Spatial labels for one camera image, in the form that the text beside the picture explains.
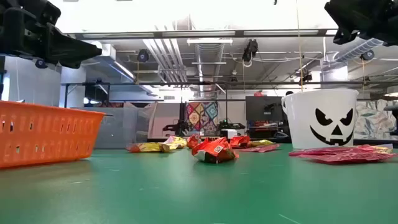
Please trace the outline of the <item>clear plastic container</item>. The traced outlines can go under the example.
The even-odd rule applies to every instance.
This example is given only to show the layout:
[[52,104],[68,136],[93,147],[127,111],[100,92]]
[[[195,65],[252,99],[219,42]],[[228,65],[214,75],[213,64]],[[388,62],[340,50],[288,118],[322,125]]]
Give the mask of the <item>clear plastic container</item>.
[[95,141],[95,149],[125,149],[147,142],[150,116],[143,108],[79,108],[105,113]]

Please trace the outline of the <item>colourful quilt panel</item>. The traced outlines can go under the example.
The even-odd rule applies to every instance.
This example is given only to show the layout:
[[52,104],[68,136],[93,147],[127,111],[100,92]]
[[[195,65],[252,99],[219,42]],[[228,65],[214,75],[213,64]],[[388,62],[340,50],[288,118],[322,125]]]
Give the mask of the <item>colourful quilt panel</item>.
[[205,136],[218,134],[218,104],[215,101],[187,103],[185,118],[191,132],[196,131]]

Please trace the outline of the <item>black background frame beam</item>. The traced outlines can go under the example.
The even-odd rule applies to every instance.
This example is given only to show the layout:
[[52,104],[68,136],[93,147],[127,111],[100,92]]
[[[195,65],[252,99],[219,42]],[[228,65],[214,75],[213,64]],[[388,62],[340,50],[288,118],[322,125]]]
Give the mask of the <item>black background frame beam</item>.
[[[144,83],[108,83],[108,82],[83,82],[83,83],[61,83],[61,86],[94,86],[94,85],[114,85],[114,86],[133,86],[133,85],[298,85],[299,82],[144,82]],[[331,81],[331,82],[305,82],[303,85],[398,85],[398,81]]]

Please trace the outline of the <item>grey ceiling ventilation duct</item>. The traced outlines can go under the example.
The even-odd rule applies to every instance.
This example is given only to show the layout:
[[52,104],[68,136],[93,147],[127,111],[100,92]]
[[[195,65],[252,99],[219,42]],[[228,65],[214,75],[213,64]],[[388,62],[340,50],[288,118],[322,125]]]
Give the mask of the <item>grey ceiling ventilation duct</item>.
[[216,82],[223,65],[224,44],[195,44],[195,65],[200,82]]

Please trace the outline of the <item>black background device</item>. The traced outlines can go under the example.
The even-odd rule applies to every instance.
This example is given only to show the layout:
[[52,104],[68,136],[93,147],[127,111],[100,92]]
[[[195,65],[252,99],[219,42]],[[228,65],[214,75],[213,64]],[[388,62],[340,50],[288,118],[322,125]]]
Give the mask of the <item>black background device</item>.
[[245,129],[246,127],[241,123],[230,123],[227,119],[222,119],[217,125],[218,130],[222,129]]

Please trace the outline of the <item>white ceiling light fixture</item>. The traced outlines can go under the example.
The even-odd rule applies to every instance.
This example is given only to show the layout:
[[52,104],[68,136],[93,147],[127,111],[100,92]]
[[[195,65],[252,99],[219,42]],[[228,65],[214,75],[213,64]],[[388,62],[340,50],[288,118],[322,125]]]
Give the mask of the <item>white ceiling light fixture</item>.
[[201,39],[187,39],[187,44],[229,44],[233,43],[232,39],[217,39],[217,38],[201,38]]

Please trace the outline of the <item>black monitor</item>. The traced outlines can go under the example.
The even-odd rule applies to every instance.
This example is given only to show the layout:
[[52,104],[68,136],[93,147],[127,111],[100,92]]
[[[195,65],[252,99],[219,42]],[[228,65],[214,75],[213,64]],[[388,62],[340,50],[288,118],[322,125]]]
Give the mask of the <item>black monitor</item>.
[[282,121],[284,119],[280,96],[247,96],[245,102],[248,121]]

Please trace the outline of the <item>black hanging device white loop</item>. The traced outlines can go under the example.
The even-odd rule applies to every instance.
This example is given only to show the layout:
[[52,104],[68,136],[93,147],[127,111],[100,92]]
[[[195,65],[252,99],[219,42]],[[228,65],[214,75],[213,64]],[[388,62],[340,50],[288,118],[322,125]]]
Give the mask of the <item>black hanging device white loop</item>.
[[257,51],[258,51],[257,40],[250,39],[243,52],[242,56],[243,67],[250,67],[252,65],[252,60],[256,56]]

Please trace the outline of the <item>white box device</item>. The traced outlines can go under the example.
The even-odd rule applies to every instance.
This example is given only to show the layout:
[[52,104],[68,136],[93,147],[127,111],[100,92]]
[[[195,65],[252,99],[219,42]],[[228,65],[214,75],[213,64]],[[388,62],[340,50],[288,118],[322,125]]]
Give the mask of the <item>white box device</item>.
[[227,139],[232,139],[233,137],[238,135],[238,131],[236,129],[221,129],[220,136],[226,137]]

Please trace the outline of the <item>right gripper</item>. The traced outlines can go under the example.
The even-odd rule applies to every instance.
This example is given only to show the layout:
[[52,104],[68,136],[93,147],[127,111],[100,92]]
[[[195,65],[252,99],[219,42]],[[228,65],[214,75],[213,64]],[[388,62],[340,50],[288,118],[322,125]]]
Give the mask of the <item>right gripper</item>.
[[324,9],[338,26],[334,44],[359,37],[398,46],[398,0],[329,0]]

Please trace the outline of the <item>white jack-o-lantern bucket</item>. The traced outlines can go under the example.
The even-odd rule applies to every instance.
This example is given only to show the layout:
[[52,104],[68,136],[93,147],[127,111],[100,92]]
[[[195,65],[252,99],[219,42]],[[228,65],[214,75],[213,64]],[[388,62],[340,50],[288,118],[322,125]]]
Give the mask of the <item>white jack-o-lantern bucket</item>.
[[351,146],[359,92],[323,89],[298,92],[282,98],[292,145],[295,149]]

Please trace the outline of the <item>orange plastic basket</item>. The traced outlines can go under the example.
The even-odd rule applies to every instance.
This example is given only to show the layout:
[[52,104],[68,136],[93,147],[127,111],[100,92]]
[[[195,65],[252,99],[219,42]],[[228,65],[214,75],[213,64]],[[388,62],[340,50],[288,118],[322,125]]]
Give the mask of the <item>orange plastic basket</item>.
[[90,157],[104,113],[0,101],[0,169]]

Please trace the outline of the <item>grey spiral duct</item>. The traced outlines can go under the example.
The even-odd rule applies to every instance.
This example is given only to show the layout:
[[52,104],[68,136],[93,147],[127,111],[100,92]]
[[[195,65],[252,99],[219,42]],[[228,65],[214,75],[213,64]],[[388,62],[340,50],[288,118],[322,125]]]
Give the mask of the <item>grey spiral duct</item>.
[[373,48],[376,48],[383,43],[383,41],[374,38],[369,40],[361,40],[354,47],[337,53],[334,56],[333,60],[335,62],[345,62],[347,60],[352,60],[356,57],[361,56],[361,54],[367,52],[368,50],[373,50]]

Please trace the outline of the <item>patterned wall panel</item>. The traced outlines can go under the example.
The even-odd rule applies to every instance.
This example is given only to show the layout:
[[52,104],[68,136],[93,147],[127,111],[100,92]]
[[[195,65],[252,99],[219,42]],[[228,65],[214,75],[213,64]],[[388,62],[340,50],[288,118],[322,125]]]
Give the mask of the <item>patterned wall panel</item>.
[[398,101],[372,100],[357,101],[355,139],[398,140],[391,133],[397,129],[396,118],[387,106],[398,105]]

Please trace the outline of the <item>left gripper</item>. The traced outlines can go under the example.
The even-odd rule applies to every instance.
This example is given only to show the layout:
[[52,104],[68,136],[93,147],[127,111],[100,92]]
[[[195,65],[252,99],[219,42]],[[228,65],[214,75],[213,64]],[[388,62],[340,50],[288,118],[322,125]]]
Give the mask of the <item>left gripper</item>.
[[0,0],[0,55],[45,58],[79,69],[102,49],[74,39],[54,25],[61,10],[48,0]]

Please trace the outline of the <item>white ceiling box unit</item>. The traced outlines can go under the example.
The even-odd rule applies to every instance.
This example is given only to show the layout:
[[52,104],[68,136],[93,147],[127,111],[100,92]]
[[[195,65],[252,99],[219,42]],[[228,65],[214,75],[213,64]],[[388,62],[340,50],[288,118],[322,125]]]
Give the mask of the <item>white ceiling box unit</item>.
[[100,57],[110,57],[112,59],[116,58],[116,49],[111,44],[103,44],[99,41],[93,41],[92,44],[101,49]]

